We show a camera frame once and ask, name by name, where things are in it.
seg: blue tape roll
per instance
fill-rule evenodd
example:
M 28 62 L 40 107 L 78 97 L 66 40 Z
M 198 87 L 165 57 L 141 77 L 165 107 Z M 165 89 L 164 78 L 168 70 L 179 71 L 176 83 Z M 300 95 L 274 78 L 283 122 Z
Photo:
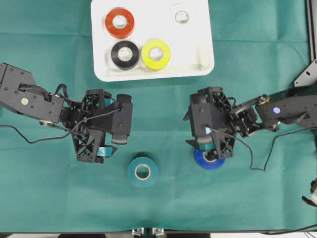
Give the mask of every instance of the blue tape roll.
M 136 187 L 152 186 L 158 179 L 159 170 L 156 163 L 148 157 L 138 157 L 128 166 L 128 177 Z
M 219 169 L 225 162 L 226 159 L 217 159 L 214 162 L 210 162 L 205 159 L 204 152 L 200 150 L 195 150 L 195 160 L 196 163 L 204 168 L 205 170 L 216 170 Z

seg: metal clamp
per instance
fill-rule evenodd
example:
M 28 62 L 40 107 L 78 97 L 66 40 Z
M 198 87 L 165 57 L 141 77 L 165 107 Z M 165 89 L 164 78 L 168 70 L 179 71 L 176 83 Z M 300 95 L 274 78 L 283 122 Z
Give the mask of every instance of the metal clamp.
M 162 236 L 164 235 L 164 229 L 161 228 L 152 228 L 152 233 L 154 236 Z
M 143 236 L 144 235 L 144 228 L 137 228 L 132 230 L 133 236 Z

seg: black tape roll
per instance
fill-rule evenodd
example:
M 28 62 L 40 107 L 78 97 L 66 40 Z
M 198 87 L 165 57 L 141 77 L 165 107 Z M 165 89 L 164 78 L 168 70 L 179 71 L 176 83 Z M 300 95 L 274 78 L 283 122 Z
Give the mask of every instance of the black tape roll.
M 119 53 L 119 50 L 123 47 L 127 47 L 132 51 L 132 58 L 129 61 L 122 61 L 119 59 L 118 53 Z M 111 58 L 114 64 L 118 68 L 122 70 L 132 69 L 139 62 L 139 59 L 140 59 L 139 48 L 131 41 L 120 41 L 113 46 L 111 50 Z

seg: blue sticker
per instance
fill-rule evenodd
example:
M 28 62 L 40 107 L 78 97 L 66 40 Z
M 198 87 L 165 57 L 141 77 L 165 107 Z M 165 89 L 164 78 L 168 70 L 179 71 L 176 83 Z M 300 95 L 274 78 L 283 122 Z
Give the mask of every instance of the blue sticker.
M 99 147 L 97 156 L 99 157 L 111 157 L 112 147 Z

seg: metal frame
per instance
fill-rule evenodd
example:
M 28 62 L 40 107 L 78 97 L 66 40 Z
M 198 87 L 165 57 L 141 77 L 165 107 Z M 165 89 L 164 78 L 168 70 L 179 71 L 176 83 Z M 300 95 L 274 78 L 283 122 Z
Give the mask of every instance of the metal frame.
M 309 29 L 311 63 L 295 80 L 295 87 L 312 85 L 317 81 L 317 0 L 307 0 L 307 19 Z

